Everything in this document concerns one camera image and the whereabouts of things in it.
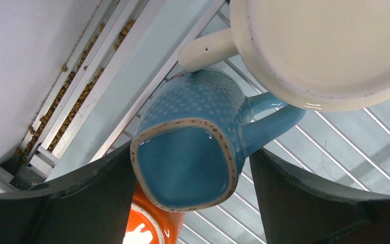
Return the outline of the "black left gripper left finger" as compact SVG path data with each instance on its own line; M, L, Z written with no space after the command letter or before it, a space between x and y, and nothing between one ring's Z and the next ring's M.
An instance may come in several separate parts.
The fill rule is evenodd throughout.
M0 243L122 243L136 177L130 143L28 190L0 194Z

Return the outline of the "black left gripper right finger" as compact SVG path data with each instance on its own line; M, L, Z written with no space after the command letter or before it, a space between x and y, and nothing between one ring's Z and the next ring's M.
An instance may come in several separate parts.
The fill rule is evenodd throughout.
M390 195L330 181L266 149L249 160L268 243L390 243Z

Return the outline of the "orange mug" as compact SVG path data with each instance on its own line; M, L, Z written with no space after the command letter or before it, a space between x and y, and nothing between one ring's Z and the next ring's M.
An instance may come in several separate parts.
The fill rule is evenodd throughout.
M123 244L177 243L185 215L185 212L169 212L158 208L137 182Z

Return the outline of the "light blue mug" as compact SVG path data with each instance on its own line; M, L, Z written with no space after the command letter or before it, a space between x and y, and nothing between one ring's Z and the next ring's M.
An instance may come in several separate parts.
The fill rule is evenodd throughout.
M220 70L181 72L154 94L140 119L133 169L157 207L210 208L232 196L245 160L305 113L271 93L244 95Z

